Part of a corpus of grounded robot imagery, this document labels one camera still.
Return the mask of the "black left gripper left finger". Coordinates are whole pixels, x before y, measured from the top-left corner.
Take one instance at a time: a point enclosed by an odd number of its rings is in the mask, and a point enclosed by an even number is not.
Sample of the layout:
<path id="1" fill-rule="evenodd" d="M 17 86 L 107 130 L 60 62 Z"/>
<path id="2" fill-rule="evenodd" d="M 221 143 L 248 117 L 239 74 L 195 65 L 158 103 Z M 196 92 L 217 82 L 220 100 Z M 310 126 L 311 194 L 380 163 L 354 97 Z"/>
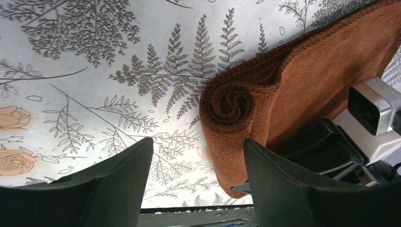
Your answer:
<path id="1" fill-rule="evenodd" d="M 3 227 L 134 227 L 154 148 L 146 137 L 113 157 L 64 176 L 0 190 Z"/>

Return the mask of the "brown towel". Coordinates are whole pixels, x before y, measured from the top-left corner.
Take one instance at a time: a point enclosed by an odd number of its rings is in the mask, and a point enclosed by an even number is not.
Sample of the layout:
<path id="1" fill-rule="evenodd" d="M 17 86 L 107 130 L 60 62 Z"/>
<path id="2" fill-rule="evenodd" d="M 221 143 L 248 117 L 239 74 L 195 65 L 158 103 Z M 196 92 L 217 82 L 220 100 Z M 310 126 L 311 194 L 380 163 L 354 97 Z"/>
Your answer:
<path id="1" fill-rule="evenodd" d="M 276 153 L 347 106 L 350 86 L 380 78 L 401 44 L 401 3 L 375 0 L 212 79 L 199 116 L 217 181 L 230 197 L 248 179 L 247 138 Z"/>

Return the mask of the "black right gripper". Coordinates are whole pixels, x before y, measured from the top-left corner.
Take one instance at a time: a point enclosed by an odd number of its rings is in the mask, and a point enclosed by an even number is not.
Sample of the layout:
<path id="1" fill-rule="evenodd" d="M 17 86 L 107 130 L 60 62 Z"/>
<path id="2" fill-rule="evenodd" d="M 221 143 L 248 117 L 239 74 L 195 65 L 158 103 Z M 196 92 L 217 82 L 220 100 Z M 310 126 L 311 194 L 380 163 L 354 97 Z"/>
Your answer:
<path id="1" fill-rule="evenodd" d="M 399 180 L 400 163 L 384 159 L 401 147 L 400 130 L 372 135 L 348 110 L 285 144 L 286 159 L 334 180 L 375 186 Z"/>

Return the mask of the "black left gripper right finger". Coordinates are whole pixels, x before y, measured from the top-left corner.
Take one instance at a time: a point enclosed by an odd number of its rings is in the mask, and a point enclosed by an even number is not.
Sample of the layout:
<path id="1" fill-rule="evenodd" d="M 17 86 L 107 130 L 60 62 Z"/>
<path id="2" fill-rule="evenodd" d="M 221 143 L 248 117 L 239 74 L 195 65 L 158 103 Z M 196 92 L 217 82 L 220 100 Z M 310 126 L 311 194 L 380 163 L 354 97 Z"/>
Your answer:
<path id="1" fill-rule="evenodd" d="M 398 227 L 401 182 L 362 186 L 299 166 L 252 139 L 244 159 L 260 227 Z"/>

